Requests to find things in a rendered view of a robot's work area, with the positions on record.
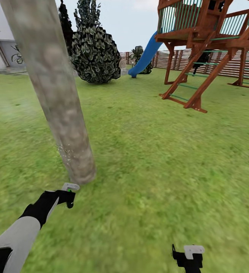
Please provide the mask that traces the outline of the pesticide atomizer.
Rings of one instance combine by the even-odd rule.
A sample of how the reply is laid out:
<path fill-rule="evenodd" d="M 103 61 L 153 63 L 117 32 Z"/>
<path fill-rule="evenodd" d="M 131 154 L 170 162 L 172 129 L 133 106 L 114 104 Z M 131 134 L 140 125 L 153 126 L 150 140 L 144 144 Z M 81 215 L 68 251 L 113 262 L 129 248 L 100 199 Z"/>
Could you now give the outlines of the pesticide atomizer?
<path fill-rule="evenodd" d="M 69 209 L 72 208 L 73 205 L 74 205 L 73 203 L 69 203 L 69 202 L 67 202 L 66 204 L 67 204 L 67 207 L 68 207 Z"/>

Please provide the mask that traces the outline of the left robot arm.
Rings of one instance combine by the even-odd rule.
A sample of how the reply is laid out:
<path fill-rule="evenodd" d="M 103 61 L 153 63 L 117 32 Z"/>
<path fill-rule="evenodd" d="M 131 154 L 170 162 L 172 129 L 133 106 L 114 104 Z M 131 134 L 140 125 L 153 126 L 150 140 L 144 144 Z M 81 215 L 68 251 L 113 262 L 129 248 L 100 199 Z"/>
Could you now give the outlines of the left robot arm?
<path fill-rule="evenodd" d="M 0 235 L 0 273 L 20 273 L 41 227 L 57 204 L 73 203 L 80 185 L 65 182 L 62 191 L 46 190 L 34 204 L 25 208 L 17 219 Z"/>

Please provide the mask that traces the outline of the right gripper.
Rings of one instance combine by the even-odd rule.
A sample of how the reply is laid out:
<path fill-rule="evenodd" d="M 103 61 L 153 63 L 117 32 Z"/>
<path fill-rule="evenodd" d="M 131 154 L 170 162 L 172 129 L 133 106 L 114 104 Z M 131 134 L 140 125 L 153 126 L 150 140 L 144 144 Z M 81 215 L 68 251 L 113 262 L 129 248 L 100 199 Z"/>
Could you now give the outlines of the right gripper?
<path fill-rule="evenodd" d="M 184 267 L 186 273 L 189 269 L 195 268 L 200 271 L 199 268 L 202 268 L 202 256 L 200 254 L 192 254 L 192 259 L 187 259 L 184 253 L 178 253 L 173 250 L 173 258 L 177 260 L 178 267 Z"/>

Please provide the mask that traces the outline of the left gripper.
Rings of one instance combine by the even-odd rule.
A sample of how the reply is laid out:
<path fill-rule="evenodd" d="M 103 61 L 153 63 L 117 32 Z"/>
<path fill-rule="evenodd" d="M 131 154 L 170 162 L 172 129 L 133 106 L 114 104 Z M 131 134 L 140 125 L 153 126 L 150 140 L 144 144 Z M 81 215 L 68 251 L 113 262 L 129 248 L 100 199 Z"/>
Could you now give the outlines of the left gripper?
<path fill-rule="evenodd" d="M 74 200 L 74 197 L 75 197 L 75 192 L 71 192 L 71 191 L 63 191 L 62 190 L 62 193 L 63 193 L 63 201 L 62 203 L 64 202 L 69 202 L 69 203 L 73 203 L 73 200 Z"/>

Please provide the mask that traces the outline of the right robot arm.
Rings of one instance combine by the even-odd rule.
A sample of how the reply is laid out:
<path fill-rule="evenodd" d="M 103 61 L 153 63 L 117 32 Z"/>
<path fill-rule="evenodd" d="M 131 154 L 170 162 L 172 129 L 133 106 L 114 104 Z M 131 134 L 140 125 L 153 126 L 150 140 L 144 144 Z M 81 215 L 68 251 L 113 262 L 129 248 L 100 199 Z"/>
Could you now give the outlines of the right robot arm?
<path fill-rule="evenodd" d="M 173 250 L 173 258 L 177 260 L 178 267 L 184 267 L 186 273 L 201 273 L 202 254 L 205 248 L 201 245 L 185 245 L 185 253 L 178 253 Z"/>

